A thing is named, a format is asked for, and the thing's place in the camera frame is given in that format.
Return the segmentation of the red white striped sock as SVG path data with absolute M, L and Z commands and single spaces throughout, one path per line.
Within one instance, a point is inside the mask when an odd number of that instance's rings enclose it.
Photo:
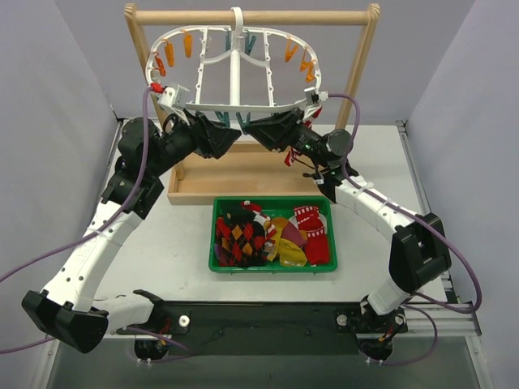
M 306 118 L 303 122 L 304 128 L 306 130 L 312 130 L 313 122 L 317 119 L 317 117 L 321 114 L 322 108 L 318 108 L 310 117 Z M 299 135 L 297 137 L 297 142 L 295 146 L 291 146 L 287 155 L 284 159 L 284 164 L 286 166 L 292 166 L 295 162 L 298 162 L 298 158 L 303 155 L 302 151 L 307 148 L 306 144 L 306 136 Z

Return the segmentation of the white round clip hanger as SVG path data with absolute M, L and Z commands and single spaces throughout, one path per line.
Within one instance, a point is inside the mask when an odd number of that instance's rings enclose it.
M 280 113 L 294 108 L 305 108 L 306 97 L 287 105 L 279 105 L 274 100 L 275 88 L 272 83 L 270 43 L 268 40 L 270 36 L 278 36 L 286 40 L 288 37 L 291 37 L 298 43 L 299 47 L 304 48 L 302 61 L 314 61 L 315 80 L 310 83 L 311 87 L 317 87 L 320 92 L 324 92 L 320 89 L 322 75 L 319 60 L 316 52 L 308 43 L 288 32 L 274 28 L 266 28 L 264 26 L 266 23 L 262 21 L 252 22 L 250 25 L 247 25 L 246 13 L 239 7 L 231 8 L 230 13 L 232 14 L 231 21 L 227 23 L 224 21 L 224 16 L 217 16 L 214 11 L 209 11 L 208 13 L 182 11 L 180 16 L 171 22 L 172 24 L 180 24 L 188 20 L 192 20 L 195 23 L 193 25 L 176 28 L 163 34 L 155 40 L 151 48 L 144 55 L 145 62 L 143 63 L 143 72 L 147 85 L 150 87 L 151 83 L 160 83 L 162 86 L 167 86 L 163 84 L 165 77 L 161 77 L 159 72 L 155 69 L 156 64 L 154 57 L 156 54 L 160 56 L 159 48 L 164 46 L 165 40 L 169 41 L 178 35 L 183 36 L 182 32 L 184 30 L 187 30 L 191 34 L 193 32 L 199 32 L 201 34 L 195 99 L 192 101 L 187 100 L 184 109 L 164 109 L 165 111 L 179 115 L 183 115 L 185 110 L 196 110 L 200 112 L 211 111 L 214 113 L 216 111 L 228 113 Z M 238 45 L 235 50 L 225 50 L 225 35 L 227 31 L 233 31 L 236 34 L 236 43 Z M 246 55 L 244 52 L 247 33 L 256 35 L 257 37 L 251 55 Z M 202 101 L 202 89 L 206 67 L 224 60 L 229 61 L 229 103 L 204 103 Z M 245 105 L 241 102 L 241 64 L 243 61 L 264 70 L 268 94 L 268 103 L 266 105 Z

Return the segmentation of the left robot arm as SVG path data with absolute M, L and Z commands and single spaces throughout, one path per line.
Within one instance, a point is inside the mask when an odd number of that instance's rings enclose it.
M 163 191 L 161 175 L 192 153 L 222 157 L 240 135 L 240 130 L 202 113 L 175 120 L 169 133 L 161 133 L 147 118 L 123 125 L 114 174 L 87 232 L 54 278 L 22 300 L 36 326 L 81 353 L 91 352 L 106 333 L 127 326 L 159 331 L 165 322 L 162 299 L 140 289 L 96 301 L 97 289 L 125 240 Z

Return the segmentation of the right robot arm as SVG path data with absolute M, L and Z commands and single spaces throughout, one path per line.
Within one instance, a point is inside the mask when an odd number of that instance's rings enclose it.
M 347 130 L 320 135 L 305 125 L 299 109 L 251 121 L 243 129 L 271 152 L 293 148 L 309 158 L 315 166 L 311 176 L 320 192 L 364 219 L 389 241 L 388 275 L 361 302 L 359 319 L 366 329 L 380 329 L 389 314 L 451 267 L 440 218 L 431 213 L 420 216 L 401 207 L 352 169 L 347 154 L 354 136 Z

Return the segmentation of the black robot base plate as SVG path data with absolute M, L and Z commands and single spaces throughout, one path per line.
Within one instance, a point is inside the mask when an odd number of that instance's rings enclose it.
M 332 303 L 351 302 L 257 302 L 259 303 Z M 358 334 L 354 330 L 337 331 L 333 327 L 285 327 L 272 328 L 226 328 L 218 331 L 203 327 L 185 335 L 157 334 L 140 328 L 136 331 L 120 330 L 123 335 L 135 335 L 137 356 L 152 360 L 167 357 L 201 356 L 335 356 L 356 354 L 359 351 L 374 353 L 386 359 L 392 353 L 392 340 L 405 334 L 393 333 Z

